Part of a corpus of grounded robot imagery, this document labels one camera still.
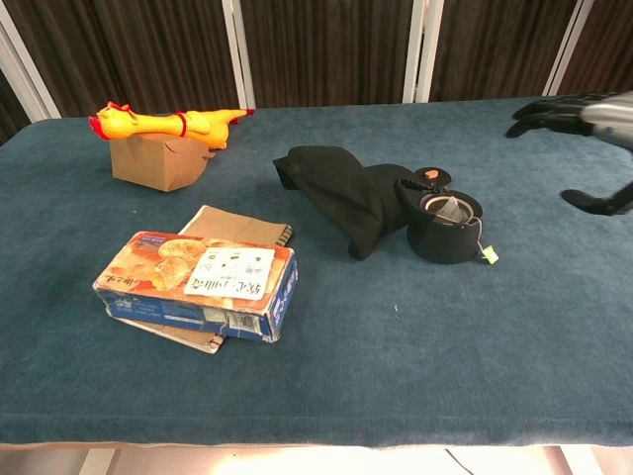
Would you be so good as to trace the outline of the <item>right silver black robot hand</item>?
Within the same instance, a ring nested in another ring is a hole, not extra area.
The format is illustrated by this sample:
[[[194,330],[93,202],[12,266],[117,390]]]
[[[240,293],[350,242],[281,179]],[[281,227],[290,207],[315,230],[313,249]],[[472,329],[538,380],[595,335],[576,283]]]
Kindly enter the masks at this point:
[[[533,101],[516,111],[514,124],[505,132],[509,139],[532,130],[594,137],[627,151],[632,150],[632,93],[593,92],[549,97]],[[597,197],[567,189],[560,196],[568,204],[592,215],[623,215],[632,210],[632,185],[614,194]]]

